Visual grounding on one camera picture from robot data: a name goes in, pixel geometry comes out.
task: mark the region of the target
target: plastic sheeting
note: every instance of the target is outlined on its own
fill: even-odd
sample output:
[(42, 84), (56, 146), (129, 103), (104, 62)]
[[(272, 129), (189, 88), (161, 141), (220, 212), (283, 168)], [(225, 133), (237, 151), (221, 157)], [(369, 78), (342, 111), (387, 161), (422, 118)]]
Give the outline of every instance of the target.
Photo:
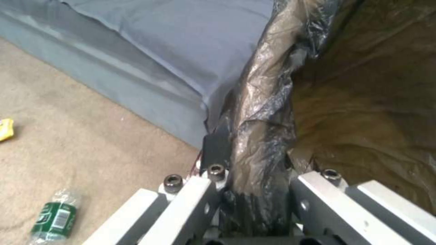
[(436, 2), (347, 1), (329, 28), (338, 4), (276, 1), (221, 119), (232, 123), (227, 234), (287, 234), (289, 180), (319, 168), (436, 213)]
[(296, 139), (290, 74), (307, 55), (318, 55), (339, 4), (338, 0), (275, 2), (236, 89), (236, 107), (224, 114), (232, 119), (225, 230), (256, 236), (289, 232), (286, 151)]

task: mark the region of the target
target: nut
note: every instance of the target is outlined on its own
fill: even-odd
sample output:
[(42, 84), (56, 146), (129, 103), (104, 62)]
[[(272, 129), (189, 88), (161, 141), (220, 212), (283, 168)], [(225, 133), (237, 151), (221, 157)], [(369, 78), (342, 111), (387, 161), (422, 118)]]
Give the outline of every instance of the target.
[(212, 164), (208, 168), (208, 178), (213, 182), (225, 179), (225, 168), (221, 164)]
[(165, 177), (163, 180), (163, 187), (168, 193), (177, 193), (183, 187), (183, 179), (182, 176), (178, 174), (170, 174)]
[(342, 179), (341, 174), (334, 169), (324, 169), (321, 171), (321, 175), (335, 186), (338, 186)]

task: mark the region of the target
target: beige carpet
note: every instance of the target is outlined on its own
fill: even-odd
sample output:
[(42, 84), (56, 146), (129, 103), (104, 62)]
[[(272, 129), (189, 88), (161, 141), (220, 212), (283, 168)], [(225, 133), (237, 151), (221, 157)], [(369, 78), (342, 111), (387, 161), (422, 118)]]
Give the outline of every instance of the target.
[(54, 191), (83, 196), (80, 244), (139, 188), (186, 175), (197, 150), (0, 39), (0, 243), (24, 244)]

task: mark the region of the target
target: blue-gray cloth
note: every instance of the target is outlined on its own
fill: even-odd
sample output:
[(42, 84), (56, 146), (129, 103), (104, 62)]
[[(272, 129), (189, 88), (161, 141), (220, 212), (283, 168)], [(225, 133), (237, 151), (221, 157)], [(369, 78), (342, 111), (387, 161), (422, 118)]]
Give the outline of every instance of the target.
[(60, 0), (120, 33), (203, 98), (218, 120), (268, 22), (273, 0)]

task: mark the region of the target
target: black metal part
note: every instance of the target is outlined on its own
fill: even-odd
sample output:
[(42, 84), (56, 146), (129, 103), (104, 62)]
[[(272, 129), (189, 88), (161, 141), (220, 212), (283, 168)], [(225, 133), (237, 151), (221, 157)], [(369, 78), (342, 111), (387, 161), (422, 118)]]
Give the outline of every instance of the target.
[(332, 236), (243, 237), (203, 240), (202, 245), (341, 245)]
[(177, 193), (183, 187), (183, 178), (178, 174), (170, 174), (163, 180), (163, 187), (168, 193)]
[(230, 123), (223, 119), (213, 133), (203, 138), (201, 170), (208, 169), (212, 164), (222, 164), (225, 168), (229, 167), (232, 152), (229, 137)]
[(222, 164), (212, 164), (208, 167), (208, 179), (213, 182), (225, 179), (225, 168)]

